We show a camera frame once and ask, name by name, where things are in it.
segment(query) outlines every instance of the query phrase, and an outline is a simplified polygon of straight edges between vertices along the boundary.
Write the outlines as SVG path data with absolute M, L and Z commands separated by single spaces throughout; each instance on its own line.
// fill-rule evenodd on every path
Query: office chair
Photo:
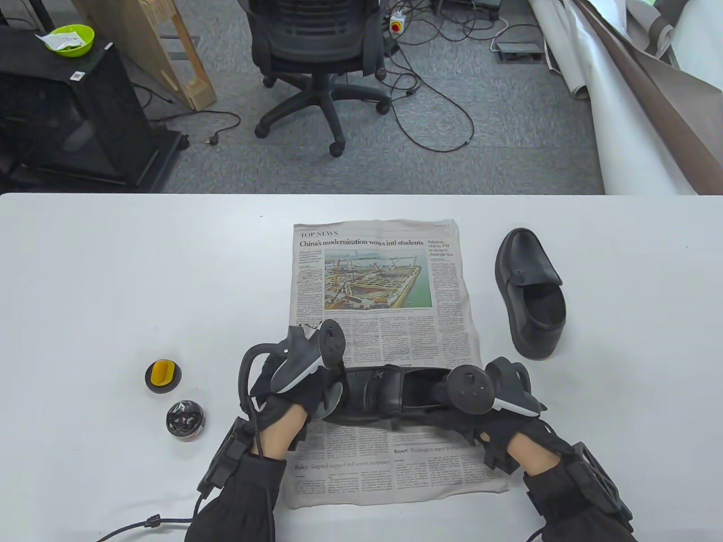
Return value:
M 378 89 L 344 85 L 336 78 L 349 72 L 386 77 L 382 16 L 387 0 L 238 0 L 252 36 L 252 60 L 271 88 L 277 79 L 301 92 L 266 113 L 256 137 L 268 136 L 277 120 L 309 106 L 319 106 L 334 143 L 329 153 L 340 157 L 346 140 L 334 109 L 336 100 L 376 102 L 385 115 L 390 96 Z

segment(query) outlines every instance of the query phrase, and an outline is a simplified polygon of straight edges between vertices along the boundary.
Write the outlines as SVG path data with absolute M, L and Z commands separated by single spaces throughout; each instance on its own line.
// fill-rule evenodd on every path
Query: wooden board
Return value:
M 188 107 L 200 111 L 216 101 L 211 81 L 173 0 L 72 1 L 98 34 L 113 41 Z M 188 84 L 178 78 L 158 34 L 158 26 L 168 20 L 173 22 L 196 74 Z

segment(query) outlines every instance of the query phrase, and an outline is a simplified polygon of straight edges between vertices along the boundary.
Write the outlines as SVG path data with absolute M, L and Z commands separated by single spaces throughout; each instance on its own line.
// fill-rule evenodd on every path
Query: black cable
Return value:
M 145 90 L 145 91 L 148 93 L 148 101 L 147 101 L 145 104 L 142 105 L 142 107 L 143 107 L 144 109 L 146 109 L 146 108 L 150 105 L 150 103 L 153 101 L 153 97 L 154 97 L 154 96 L 158 97 L 159 99 L 163 100 L 163 101 L 166 102 L 166 103 L 175 103 L 175 102 L 174 102 L 173 100 L 171 100 L 170 98 L 164 98 L 163 96 L 161 96 L 160 94 L 158 94 L 158 93 L 157 93 L 156 91 L 154 91 L 153 89 L 148 88 L 148 87 L 146 87 L 146 86 L 144 86 L 144 85 L 139 85 L 138 83 L 133 83 L 133 82 L 131 82 L 131 85 L 133 85 L 134 88 L 143 89 L 143 90 Z
M 256 442 L 258 455 L 262 459 L 264 457 L 264 450 L 261 448 L 261 432 L 259 431 L 259 419 L 257 417 L 258 411 L 249 396 L 249 374 L 251 372 L 251 365 L 254 363 L 256 357 L 261 354 L 276 352 L 278 349 L 279 345 L 273 343 L 263 343 L 252 346 L 244 354 L 244 357 L 241 359 L 241 366 L 239 367 L 239 402 L 241 410 L 249 416 L 249 420 L 254 426 L 254 441 Z M 271 490 L 266 488 L 266 519 L 269 526 L 269 542 L 275 542 L 276 526 L 273 521 L 273 505 L 271 504 L 271 500 Z
M 540 529 L 536 530 L 534 533 L 532 533 L 532 536 L 530 538 L 528 538 L 525 542 L 532 542 L 535 538 L 540 536 L 542 534 L 542 529 L 544 529 L 544 527 L 540 528 Z
M 3 17 L 6 21 L 23 21 L 24 23 L 33 27 L 36 32 L 40 32 L 40 28 L 34 23 L 22 17 Z
M 103 536 L 102 538 L 99 538 L 97 540 L 97 542 L 106 542 L 106 540 L 113 538 L 115 535 L 125 533 L 127 530 L 138 529 L 138 527 L 156 528 L 164 523 L 175 523 L 175 524 L 179 524 L 179 525 L 191 523 L 198 515 L 198 508 L 201 505 L 202 500 L 203 500 L 203 496 L 199 496 L 198 500 L 196 501 L 196 505 L 194 506 L 192 517 L 161 517 L 160 515 L 156 514 L 156 515 L 151 516 L 148 519 L 146 519 L 146 521 L 139 521 L 138 523 L 131 523 L 130 525 L 126 525 L 125 527 L 115 529 L 115 531 L 113 531 L 112 533 L 108 533 L 107 535 Z
M 172 121 L 174 119 L 180 119 L 181 117 L 185 116 L 193 116 L 193 115 L 200 115 L 201 113 L 214 113 L 216 115 L 231 115 L 236 119 L 236 122 L 230 126 L 226 126 L 225 128 L 221 128 L 219 130 L 216 130 L 213 132 L 213 135 L 210 136 L 205 143 L 207 145 L 218 145 L 218 135 L 221 132 L 225 132 L 226 130 L 233 130 L 234 128 L 237 128 L 241 124 L 241 117 L 236 115 L 235 113 L 232 113 L 231 111 L 214 111 L 213 109 L 204 109 L 203 111 L 185 111 L 183 113 L 177 113 L 176 115 L 169 115 L 161 117 L 160 119 L 151 119 L 149 122 L 168 122 Z
M 399 37 L 401 37 L 404 33 L 406 33 L 407 30 L 410 28 L 411 23 L 415 20 L 415 19 L 414 19 L 414 14 L 415 14 L 415 13 L 417 13 L 417 12 L 420 12 L 420 13 L 432 13 L 432 10 L 431 10 L 431 8 L 430 8 L 429 6 L 420 7 L 420 4 L 421 4 L 423 1 L 424 1 L 424 0 L 421 0 L 418 4 L 411 5 L 411 6 L 409 7 L 409 10 L 407 11 L 407 13 L 405 13 L 405 14 L 408 14 L 408 21 L 407 21 L 407 23 L 406 23 L 406 28 L 405 28 L 404 32 L 402 32 L 402 34 L 401 34 Z M 398 6 L 404 5 L 404 4 L 410 4 L 410 0 L 400 0 L 400 1 L 398 1 L 398 2 L 393 6 L 393 8 L 390 10 L 390 13 L 393 13 L 393 10 L 394 10 L 394 9 L 397 9 Z M 442 22 L 441 22 L 441 24 L 440 24 L 439 26 L 437 26 L 437 24 L 435 24 L 435 22 L 430 21 L 430 20 L 427 20 L 427 19 L 416 19 L 416 21 L 427 23 L 429 26 L 431 26 L 432 28 L 434 28 L 437 32 L 436 32 L 431 38 L 428 38 L 428 39 L 423 40 L 423 41 L 419 41 L 419 42 L 415 42 L 415 43 L 410 43 L 410 42 L 403 42 L 403 41 L 400 41 L 400 40 L 399 40 L 398 43 L 400 43 L 400 44 L 402 44 L 402 45 L 409 45 L 409 46 L 420 46 L 420 45 L 424 45 L 425 43 L 429 43 L 430 41 L 433 41 L 433 40 L 435 40 L 435 39 L 437 39 L 437 38 L 442 38 L 442 39 L 444 39 L 444 40 L 446 40 L 446 41 L 449 41 L 449 42 L 451 42 L 451 43 L 460 43 L 460 42 L 465 41 L 465 40 L 468 40 L 468 39 L 469 39 L 469 40 L 473 40 L 473 41 L 488 41 L 488 40 L 494 39 L 494 36 L 488 36 L 488 37 L 485 37 L 485 38 L 475 38 L 475 37 L 472 35 L 472 34 L 475 33 L 475 32 L 484 31 L 484 30 L 491 30 L 492 28 L 495 27 L 495 24 L 494 24 L 492 21 L 489 21 L 488 19 L 485 19 L 485 18 L 483 18 L 481 15 L 478 15 L 478 14 L 477 14 L 476 5 L 475 5 L 474 3 L 472 3 L 472 10 L 473 10 L 474 15 L 473 15 L 472 17 L 468 18 L 467 20 L 464 20 L 464 21 L 456 20 L 456 19 L 454 19 L 453 17 L 451 17 L 450 15 L 447 15 L 447 14 L 444 13 L 444 12 L 440 12 L 440 16 L 442 17 Z M 445 22 L 447 22 L 447 21 L 452 22 L 452 23 L 454 23 L 454 24 L 456 24 L 456 25 L 460 25 L 460 26 L 462 27 L 462 29 L 463 29 L 463 37 L 462 37 L 462 38 L 451 38 L 450 36 L 446 35 L 446 34 L 442 31 L 442 27 L 444 26 Z M 489 23 L 489 26 L 485 26 L 485 27 L 483 27 L 483 28 L 478 28 L 478 27 L 476 26 L 476 22 L 477 22 L 477 21 L 485 21 L 485 22 L 488 22 L 488 23 Z
M 408 70 L 408 73 L 407 73 L 407 74 L 399 75 L 399 76 L 397 77 L 396 81 L 395 81 L 394 84 L 391 86 L 390 95 L 392 96 L 392 113 L 394 113 L 394 119 L 396 120 L 397 125 L 399 126 L 399 129 L 402 131 L 402 133 L 407 137 L 407 139 L 409 139 L 409 141 L 411 141 L 412 143 L 414 143 L 417 147 L 420 147 L 420 148 L 422 148 L 422 149 L 424 149 L 424 150 L 429 150 L 429 151 L 431 151 L 431 152 L 439 152 L 439 153 L 441 153 L 441 154 L 447 154 L 447 153 L 449 153 L 449 152 L 455 152 L 456 150 L 460 150 L 462 147 L 465 147 L 465 146 L 469 145 L 469 143 L 472 141 L 472 138 L 474 137 L 474 121 L 472 120 L 472 117 L 470 116 L 470 114 L 467 113 L 467 111 L 465 110 L 464 107 L 460 106 L 460 105 L 459 105 L 457 102 L 455 102 L 452 98 L 450 98 L 449 96 L 445 95 L 444 93 L 440 92 L 439 90 L 437 90 L 436 88 L 434 88 L 433 86 L 431 86 L 428 82 L 426 82 L 426 81 L 424 80 L 424 78 L 423 78 L 420 74 L 418 74 L 416 71 L 414 71 L 414 68 L 411 67 L 411 62 L 409 62 L 409 59 L 407 58 L 406 54 L 404 53 L 404 50 L 403 50 L 401 47 L 399 48 L 399 54 L 402 55 L 402 57 L 404 58 L 405 62 L 407 63 L 407 66 L 400 66 L 399 64 L 397 64 L 396 62 L 394 62 L 394 59 L 392 59 L 392 58 L 390 58 L 390 60 L 392 61 L 392 64 L 394 64 L 394 65 L 397 66 L 398 68 Z M 394 98 L 394 96 L 393 96 L 393 95 L 394 95 L 394 91 L 395 91 L 395 90 L 402 90 L 401 88 L 398 88 L 398 87 L 397 87 L 397 84 L 398 84 L 399 80 L 402 79 L 402 77 L 405 77 L 405 75 L 408 76 L 408 77 L 413 77 L 413 78 L 415 79 L 416 87 L 407 89 L 407 90 L 405 91 L 405 95 L 404 95 L 404 96 L 400 96 L 400 97 Z M 428 147 L 428 146 L 423 145 L 422 143 L 418 142 L 416 139 L 414 139 L 414 138 L 404 129 L 404 126 L 402 126 L 402 123 L 401 123 L 400 120 L 399 120 L 399 115 L 397 114 L 397 110 L 396 110 L 396 107 L 394 106 L 394 102 L 396 102 L 396 101 L 399 100 L 399 99 L 408 98 L 409 96 L 412 96 L 414 93 L 416 93 L 416 91 L 417 91 L 419 88 L 421 88 L 422 85 L 425 86 L 425 87 L 427 87 L 427 88 L 429 88 L 429 89 L 430 89 L 432 92 L 434 92 L 435 94 L 437 94 L 437 95 L 441 96 L 442 98 L 444 98 L 446 101 L 448 101 L 448 102 L 451 103 L 453 106 L 455 106 L 457 109 L 459 109 L 459 111 L 462 111 L 462 113 L 464 114 L 464 116 L 467 117 L 467 120 L 469 121 L 469 124 L 470 124 L 471 131 L 470 131 L 469 138 L 467 138 L 464 142 L 460 143 L 460 144 L 457 145 L 456 147 L 452 147 L 452 148 L 450 148 L 450 149 L 435 149 L 435 148 L 433 148 L 433 147 Z

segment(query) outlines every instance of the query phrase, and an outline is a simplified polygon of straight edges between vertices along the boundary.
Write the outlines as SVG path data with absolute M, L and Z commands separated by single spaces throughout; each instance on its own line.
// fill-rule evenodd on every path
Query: gray carpet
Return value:
M 19 1 L 0 0 L 0 6 L 10 15 L 9 5 Z M 46 3 L 57 23 L 74 19 L 67 0 Z M 170 126 L 188 133 L 192 144 L 180 154 L 167 192 L 603 192 L 589 102 L 574 100 L 563 80 L 543 64 L 498 64 L 489 42 L 450 43 L 437 38 L 422 46 L 406 46 L 415 70 L 474 120 L 470 145 L 449 154 L 423 150 L 406 139 L 392 113 L 380 116 L 372 104 L 342 102 L 338 112 L 346 150 L 341 158 L 332 158 L 328 145 L 333 138 L 318 108 L 279 121 L 266 139 L 254 136 L 258 118 L 292 89 L 283 82 L 271 90 L 262 85 L 250 58 L 248 24 L 234 0 L 176 0 L 176 5 L 191 33 L 200 36 L 199 52 L 218 94 L 213 108 L 239 114 L 241 126 L 223 132 L 219 145 L 210 147 L 203 141 L 233 122 L 231 117 L 203 114 L 172 121 Z M 450 11 L 458 19 L 470 13 Z M 513 24 L 535 22 L 526 0 L 504 0 L 501 15 Z M 433 20 L 430 14 L 425 18 Z M 450 38 L 463 35 L 448 22 L 443 31 Z M 404 39 L 417 42 L 435 32 L 429 25 L 413 22 Z M 500 40 L 523 39 L 540 40 L 539 31 L 514 28 Z M 395 60 L 402 62 L 399 55 Z M 389 63 L 387 68 L 395 69 Z M 163 92 L 135 66 L 129 72 L 134 81 Z M 393 80 L 390 75 L 387 82 Z M 374 77 L 364 78 L 363 84 L 379 85 Z M 138 93 L 144 101 L 146 94 Z M 449 148 L 469 137 L 464 115 L 428 89 L 398 101 L 396 108 L 402 125 L 423 145 Z M 150 118 L 177 111 L 157 99 L 147 108 Z

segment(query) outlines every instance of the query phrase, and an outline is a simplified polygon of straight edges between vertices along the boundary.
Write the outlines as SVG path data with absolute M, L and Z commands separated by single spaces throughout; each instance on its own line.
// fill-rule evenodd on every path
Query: gray fabric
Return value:
M 660 15 L 673 26 L 675 26 L 680 19 L 680 14 L 683 13 L 683 8 L 690 0 L 657 0 L 655 7 L 660 12 Z

